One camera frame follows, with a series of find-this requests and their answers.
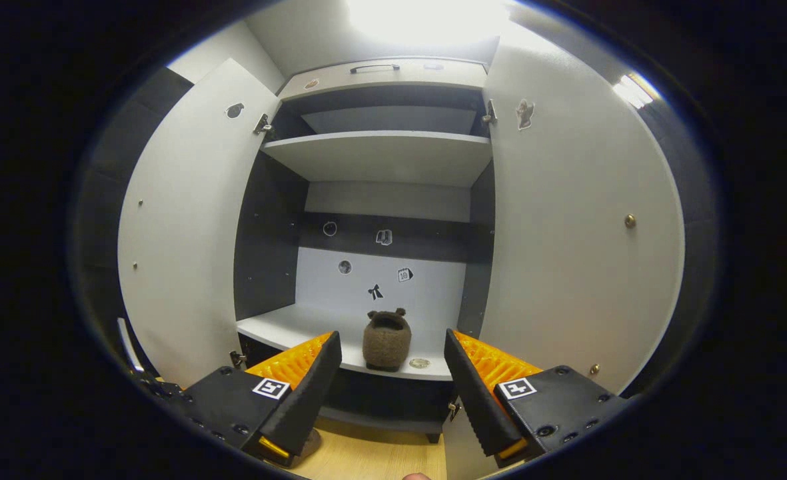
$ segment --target metal hinge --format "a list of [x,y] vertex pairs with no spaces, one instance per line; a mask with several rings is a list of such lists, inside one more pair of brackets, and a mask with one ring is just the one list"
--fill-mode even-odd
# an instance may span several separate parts
[[458,402],[451,403],[451,404],[449,404],[447,406],[447,408],[449,409],[449,412],[450,412],[449,413],[449,421],[451,422],[451,421],[455,420],[455,415],[458,415],[459,410],[461,410],[461,404],[458,403]]
[[488,113],[486,115],[482,115],[482,123],[488,125],[488,123],[496,123],[497,122],[497,115],[494,113],[494,100],[488,100]]
[[234,368],[239,368],[242,365],[243,361],[246,361],[248,358],[246,355],[239,355],[236,350],[231,352],[231,363],[234,364]]
[[275,131],[275,128],[272,127],[272,125],[269,125],[269,116],[266,115],[266,113],[260,115],[260,119],[257,121],[257,126],[254,127],[255,134],[258,135],[261,133],[261,131],[265,131],[266,134],[268,134],[269,131]]

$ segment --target cabinet shelf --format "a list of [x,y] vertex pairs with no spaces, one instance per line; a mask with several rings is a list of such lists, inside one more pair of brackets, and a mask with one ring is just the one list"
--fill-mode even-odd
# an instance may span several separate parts
[[491,159],[490,139],[436,131],[348,131],[263,143],[310,182],[422,183],[469,188]]
[[[343,352],[341,368],[385,377],[399,377],[399,379],[445,381],[452,379],[444,360],[442,341],[436,341],[444,337],[444,331],[415,332],[408,359],[399,371],[368,369],[363,359],[361,341],[363,328],[368,321],[366,315],[351,315],[293,304],[241,320],[236,323],[236,329],[242,335],[281,350],[292,349],[303,341],[336,330],[341,332]],[[427,359],[429,367],[423,369],[411,367],[408,362],[414,358]]]

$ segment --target ceiling light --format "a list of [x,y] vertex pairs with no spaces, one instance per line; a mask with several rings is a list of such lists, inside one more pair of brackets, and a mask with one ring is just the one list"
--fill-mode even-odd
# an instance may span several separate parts
[[508,10],[499,0],[349,0],[351,24],[400,45],[454,45],[496,37]]

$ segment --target drawer handle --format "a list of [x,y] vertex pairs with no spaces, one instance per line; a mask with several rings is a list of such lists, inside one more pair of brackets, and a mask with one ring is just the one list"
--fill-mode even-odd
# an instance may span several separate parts
[[360,67],[354,67],[349,70],[350,73],[357,73],[357,69],[359,68],[369,68],[369,67],[393,67],[394,70],[399,70],[399,66],[396,63],[380,63],[378,65],[362,65]]

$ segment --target bear ears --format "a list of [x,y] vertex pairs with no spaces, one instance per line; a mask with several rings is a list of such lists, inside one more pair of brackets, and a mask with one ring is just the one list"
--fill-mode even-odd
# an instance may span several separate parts
[[[372,312],[368,312],[367,313],[367,316],[370,319],[372,319],[375,316],[376,313],[378,313],[378,312],[376,312],[375,310],[372,310]],[[404,308],[401,308],[401,307],[400,308],[396,308],[396,315],[404,315],[404,314],[405,314],[405,309]]]

